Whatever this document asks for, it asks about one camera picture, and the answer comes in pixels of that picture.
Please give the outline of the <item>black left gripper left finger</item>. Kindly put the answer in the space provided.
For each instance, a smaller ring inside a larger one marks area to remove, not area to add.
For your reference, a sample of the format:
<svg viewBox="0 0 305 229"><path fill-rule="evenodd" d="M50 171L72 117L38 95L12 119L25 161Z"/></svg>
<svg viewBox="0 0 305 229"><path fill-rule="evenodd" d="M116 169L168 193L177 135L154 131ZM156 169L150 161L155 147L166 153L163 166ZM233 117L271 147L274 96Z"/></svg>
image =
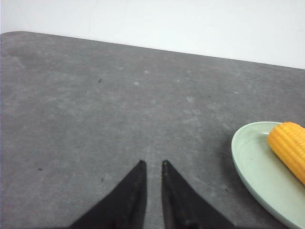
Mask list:
<svg viewBox="0 0 305 229"><path fill-rule="evenodd" d="M140 160L101 201L70 229L142 229L147 203L147 168Z"/></svg>

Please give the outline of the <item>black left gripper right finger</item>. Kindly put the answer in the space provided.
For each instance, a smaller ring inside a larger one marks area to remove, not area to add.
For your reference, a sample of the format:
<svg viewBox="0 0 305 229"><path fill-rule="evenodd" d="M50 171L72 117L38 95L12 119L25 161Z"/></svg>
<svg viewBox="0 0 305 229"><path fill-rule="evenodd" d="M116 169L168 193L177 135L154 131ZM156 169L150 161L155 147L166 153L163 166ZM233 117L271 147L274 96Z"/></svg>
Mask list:
<svg viewBox="0 0 305 229"><path fill-rule="evenodd" d="M166 229L233 229L168 161L162 163L162 208Z"/></svg>

